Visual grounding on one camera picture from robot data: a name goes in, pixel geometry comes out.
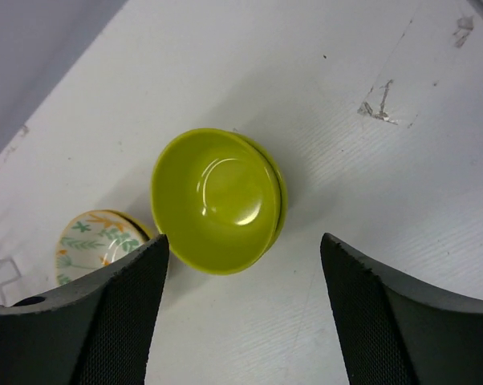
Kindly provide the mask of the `blue patterned yellow bowl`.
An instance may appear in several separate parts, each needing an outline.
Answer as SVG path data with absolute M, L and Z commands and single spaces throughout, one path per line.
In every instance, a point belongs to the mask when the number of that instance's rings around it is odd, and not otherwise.
M 136 227 L 141 233 L 143 233 L 147 240 L 153 239 L 157 233 L 155 233 L 149 226 L 147 226 L 143 221 L 131 216 L 128 213 L 121 211 L 115 211 L 116 214 L 120 215 L 127 221 L 129 221 L 134 227 Z

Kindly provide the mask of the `green bowl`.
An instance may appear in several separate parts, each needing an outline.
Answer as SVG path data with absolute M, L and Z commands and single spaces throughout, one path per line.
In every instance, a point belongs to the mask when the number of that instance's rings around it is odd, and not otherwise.
M 185 132 L 164 148 L 150 202 L 173 254 L 217 275 L 239 273 L 263 256 L 281 208 L 266 158 L 237 133 L 213 128 Z
M 266 247 L 265 252 L 268 252 L 271 247 L 274 245 L 274 243 L 278 240 L 282 229 L 284 228 L 284 225 L 286 223 L 286 215 L 287 215 L 287 210 L 288 210 L 288 204 L 289 204 L 289 195 L 288 195 L 288 189 L 286 186 L 286 180 L 285 177 L 282 173 L 282 170 L 280 166 L 278 165 L 278 162 L 275 160 L 275 158 L 257 141 L 249 138 L 248 136 L 242 135 L 241 133 L 237 133 L 237 136 L 242 138 L 245 142 L 250 144 L 252 147 L 254 147 L 259 153 L 264 156 L 267 160 L 267 162 L 270 164 L 272 169 L 274 170 L 274 174 L 277 178 L 279 189 L 280 189 L 280 197 L 281 197 L 281 208 L 280 208 L 280 215 L 278 219 L 278 223 L 276 226 L 276 230 L 274 231 L 274 236 L 272 241 L 268 244 Z

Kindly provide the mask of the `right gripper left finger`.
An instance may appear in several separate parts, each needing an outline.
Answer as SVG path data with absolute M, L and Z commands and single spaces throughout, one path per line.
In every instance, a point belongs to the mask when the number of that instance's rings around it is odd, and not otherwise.
M 142 384 L 169 260 L 160 235 L 59 288 L 0 306 L 0 384 Z

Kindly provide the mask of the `floral patterned yellow bowl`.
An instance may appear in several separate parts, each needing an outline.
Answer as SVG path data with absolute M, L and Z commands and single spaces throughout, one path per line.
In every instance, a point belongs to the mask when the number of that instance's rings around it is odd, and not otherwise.
M 73 218 L 56 244 L 55 275 L 66 285 L 121 259 L 148 240 L 115 210 L 92 210 Z

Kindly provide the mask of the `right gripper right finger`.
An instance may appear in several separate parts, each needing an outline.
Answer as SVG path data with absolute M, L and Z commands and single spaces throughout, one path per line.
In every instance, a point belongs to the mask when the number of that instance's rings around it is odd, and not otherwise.
M 351 384 L 483 384 L 483 300 L 422 282 L 329 233 L 320 254 Z

